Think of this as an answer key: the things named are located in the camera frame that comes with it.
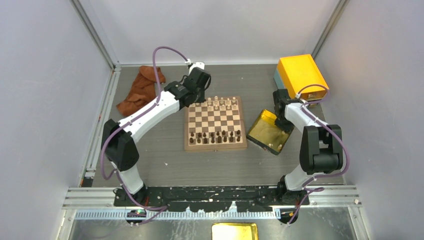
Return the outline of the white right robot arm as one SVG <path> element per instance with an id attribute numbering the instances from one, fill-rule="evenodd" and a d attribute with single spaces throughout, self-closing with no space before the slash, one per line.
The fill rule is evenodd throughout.
<path id="1" fill-rule="evenodd" d="M 286 134 L 294 129 L 301 132 L 299 165 L 278 183 L 281 188 L 277 198 L 283 205 L 291 205 L 314 177 L 325 176 L 340 170 L 344 165 L 342 130 L 337 124 L 321 121 L 299 98 L 290 98 L 287 89 L 272 93 L 275 125 Z"/>

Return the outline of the light wooden king piece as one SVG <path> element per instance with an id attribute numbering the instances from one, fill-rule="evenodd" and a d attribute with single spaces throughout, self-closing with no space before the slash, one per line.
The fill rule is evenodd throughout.
<path id="1" fill-rule="evenodd" d="M 215 96 L 214 97 L 214 102 L 213 103 L 214 103 L 215 106 L 219 106 L 219 98 L 218 98 L 218 96 Z"/>

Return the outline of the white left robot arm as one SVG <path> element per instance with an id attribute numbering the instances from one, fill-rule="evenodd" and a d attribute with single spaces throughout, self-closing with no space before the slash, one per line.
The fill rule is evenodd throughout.
<path id="1" fill-rule="evenodd" d="M 137 142 L 166 117 L 194 103 L 205 102 L 205 90 L 210 81 L 211 74 L 205 71 L 204 63 L 195 62 L 188 75 L 181 81 L 169 83 L 142 109 L 120 121 L 110 119 L 104 124 L 101 154 L 116 169 L 128 191 L 126 200 L 133 206 L 141 206 L 146 200 L 146 193 L 142 190 L 145 184 L 136 166 L 140 157 Z"/>

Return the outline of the gold metal tin tray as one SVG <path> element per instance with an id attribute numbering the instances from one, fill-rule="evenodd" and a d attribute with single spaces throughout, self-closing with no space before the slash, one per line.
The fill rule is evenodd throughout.
<path id="1" fill-rule="evenodd" d="M 277 116 L 273 112 L 263 109 L 248 130 L 246 138 L 264 151 L 278 156 L 293 128 L 284 131 L 275 125 L 276 120 Z"/>

